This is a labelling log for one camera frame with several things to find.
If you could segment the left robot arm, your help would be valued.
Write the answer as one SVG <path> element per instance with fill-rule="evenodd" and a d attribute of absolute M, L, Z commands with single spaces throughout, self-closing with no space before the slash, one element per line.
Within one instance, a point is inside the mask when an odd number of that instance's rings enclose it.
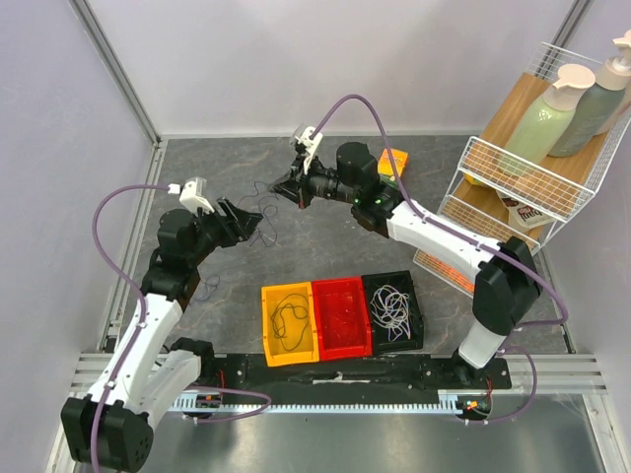
<path fill-rule="evenodd" d="M 118 347 L 88 392 L 62 407 L 73 460 L 95 471 L 139 471 L 175 400 L 191 384 L 213 382 L 217 366 L 209 342 L 186 339 L 159 367 L 155 362 L 199 285 L 199 265 L 215 249 L 249 240 L 262 219 L 227 199 L 213 210 L 186 206 L 161 217 L 158 245 Z"/>

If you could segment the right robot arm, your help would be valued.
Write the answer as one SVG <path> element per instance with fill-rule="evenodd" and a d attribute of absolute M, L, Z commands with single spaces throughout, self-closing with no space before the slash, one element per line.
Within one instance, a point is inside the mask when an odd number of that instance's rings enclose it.
<path fill-rule="evenodd" d="M 487 375 L 487 366 L 541 294 L 527 244 L 516 236 L 501 242 L 462 229 L 406 201 L 381 180 L 367 145 L 347 142 L 336 151 L 336 165 L 325 167 L 316 148 L 293 144 L 297 156 L 270 191 L 299 208 L 322 198 L 350 205 L 357 223 L 369 232 L 406 243 L 456 270 L 473 286 L 474 322 L 452 357 L 454 381 L 466 388 Z"/>

